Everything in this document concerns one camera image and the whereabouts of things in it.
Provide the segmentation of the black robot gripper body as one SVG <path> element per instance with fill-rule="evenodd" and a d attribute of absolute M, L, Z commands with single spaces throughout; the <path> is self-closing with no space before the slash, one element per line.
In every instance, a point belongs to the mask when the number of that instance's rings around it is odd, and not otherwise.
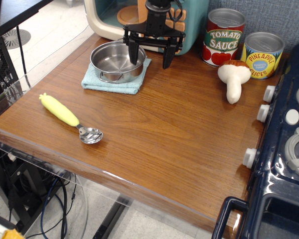
<path fill-rule="evenodd" d="M 171 15 L 170 4 L 146 4 L 147 19 L 137 24 L 127 24 L 123 27 L 125 33 L 123 42 L 126 45 L 138 44 L 151 47 L 175 47 L 181 50 L 185 33 L 169 27 L 165 22 Z"/>

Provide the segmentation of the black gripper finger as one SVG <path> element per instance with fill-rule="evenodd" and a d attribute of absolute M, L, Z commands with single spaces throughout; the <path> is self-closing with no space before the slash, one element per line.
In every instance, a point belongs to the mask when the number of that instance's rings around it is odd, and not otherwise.
<path fill-rule="evenodd" d="M 131 63 L 136 65 L 138 60 L 138 54 L 139 54 L 139 44 L 134 39 L 130 39 L 128 43 L 128 47 L 129 47 L 130 61 Z"/>
<path fill-rule="evenodd" d="M 162 64 L 163 69 L 167 69 L 170 67 L 176 51 L 177 51 L 177 43 L 176 42 L 169 43 L 164 48 L 163 64 Z"/>

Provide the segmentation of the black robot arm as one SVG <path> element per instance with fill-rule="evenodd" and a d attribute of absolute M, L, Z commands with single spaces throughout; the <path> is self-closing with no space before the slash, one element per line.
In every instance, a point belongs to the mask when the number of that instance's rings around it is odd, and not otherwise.
<path fill-rule="evenodd" d="M 134 65 L 139 57 L 139 46 L 162 48 L 162 67 L 166 69 L 171 65 L 175 53 L 182 49 L 185 33 L 165 23 L 166 15 L 171 15 L 170 0 L 148 0 L 145 7 L 148 10 L 146 21 L 125 25 L 123 42 L 129 48 L 130 62 Z"/>

